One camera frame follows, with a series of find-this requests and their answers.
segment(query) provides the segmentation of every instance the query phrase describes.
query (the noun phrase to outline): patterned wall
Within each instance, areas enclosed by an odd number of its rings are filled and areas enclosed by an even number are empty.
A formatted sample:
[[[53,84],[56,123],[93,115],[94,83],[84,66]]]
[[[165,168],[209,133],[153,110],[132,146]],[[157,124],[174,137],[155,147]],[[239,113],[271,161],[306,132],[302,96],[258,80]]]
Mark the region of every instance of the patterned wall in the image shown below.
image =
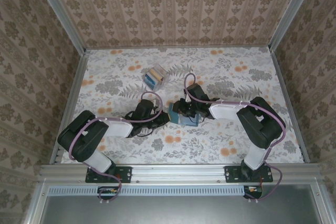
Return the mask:
[[[0,6],[0,223],[19,223],[49,162],[78,54],[47,0]]]
[[[268,44],[290,0],[61,0],[86,47]]]
[[[276,55],[311,161],[321,163],[336,203],[336,0],[304,0]]]

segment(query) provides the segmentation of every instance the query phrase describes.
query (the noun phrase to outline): small box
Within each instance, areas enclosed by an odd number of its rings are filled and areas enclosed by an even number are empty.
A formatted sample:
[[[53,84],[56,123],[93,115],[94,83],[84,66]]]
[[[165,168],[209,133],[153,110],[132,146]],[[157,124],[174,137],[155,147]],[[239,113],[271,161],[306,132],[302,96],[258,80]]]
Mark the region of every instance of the small box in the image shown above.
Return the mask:
[[[169,74],[160,65],[155,65],[143,76],[143,81],[152,91],[158,90],[169,79]]]

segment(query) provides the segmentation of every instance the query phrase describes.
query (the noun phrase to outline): table surface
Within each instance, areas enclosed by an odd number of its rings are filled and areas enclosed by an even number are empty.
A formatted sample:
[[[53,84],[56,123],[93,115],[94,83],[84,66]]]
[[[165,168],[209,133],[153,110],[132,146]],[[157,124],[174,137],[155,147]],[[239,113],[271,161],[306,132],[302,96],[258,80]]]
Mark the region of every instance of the table surface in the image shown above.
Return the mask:
[[[303,163],[267,47],[93,50],[74,118],[83,110],[96,116],[125,116],[148,89],[143,74],[157,63],[170,74],[169,82],[157,92],[164,111],[170,102],[184,97],[183,80],[189,72],[197,75],[197,83],[210,98],[250,101],[261,96],[283,118],[287,130],[268,162]],[[239,121],[206,119],[198,127],[168,123],[147,137],[104,137],[98,149],[117,164],[229,164],[240,163],[250,144]],[[67,152],[62,163],[73,163]]]

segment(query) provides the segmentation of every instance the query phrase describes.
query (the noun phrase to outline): floral wallpaper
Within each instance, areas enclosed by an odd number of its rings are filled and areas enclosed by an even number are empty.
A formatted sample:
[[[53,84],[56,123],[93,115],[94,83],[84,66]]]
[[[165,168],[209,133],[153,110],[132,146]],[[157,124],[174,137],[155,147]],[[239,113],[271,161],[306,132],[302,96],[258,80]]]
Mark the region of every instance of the floral wallpaper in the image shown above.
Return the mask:
[[[308,154],[336,206],[336,0],[304,0],[276,55]]]
[[[268,44],[290,0],[60,0],[87,48]]]
[[[91,53],[74,117],[83,110],[118,118],[133,111],[146,90],[142,76],[158,63],[170,74],[169,81],[157,91],[164,111],[184,97],[183,81],[189,72],[196,74],[197,83],[210,98],[250,101],[264,97],[287,126],[286,138],[273,149],[269,161],[303,162],[267,47],[109,49]],[[107,136],[98,149],[121,164],[228,164],[240,163],[250,145],[239,120],[205,119],[198,127],[170,122],[147,137]],[[71,162],[67,152],[62,162]]]
[[[79,56],[47,0],[0,6],[0,223],[20,223],[49,163]]]

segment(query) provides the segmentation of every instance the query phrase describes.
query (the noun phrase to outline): floral tablecloth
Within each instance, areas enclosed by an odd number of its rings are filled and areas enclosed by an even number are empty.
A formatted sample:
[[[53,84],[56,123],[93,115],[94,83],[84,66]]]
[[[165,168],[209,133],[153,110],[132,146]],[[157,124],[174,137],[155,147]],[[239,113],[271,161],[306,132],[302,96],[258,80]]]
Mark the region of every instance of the floral tablecloth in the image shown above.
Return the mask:
[[[83,110],[116,117],[134,110],[146,90],[142,75],[157,63],[170,74],[158,91],[165,111],[183,97],[183,79],[189,72],[196,74],[210,98],[249,101],[261,96],[287,126],[286,138],[274,147],[269,162],[303,163],[267,47],[94,50],[74,117]],[[147,137],[104,137],[98,149],[121,164],[225,164],[240,163],[250,144],[239,121],[206,119],[198,127],[168,123]],[[62,163],[71,163],[67,152]]]

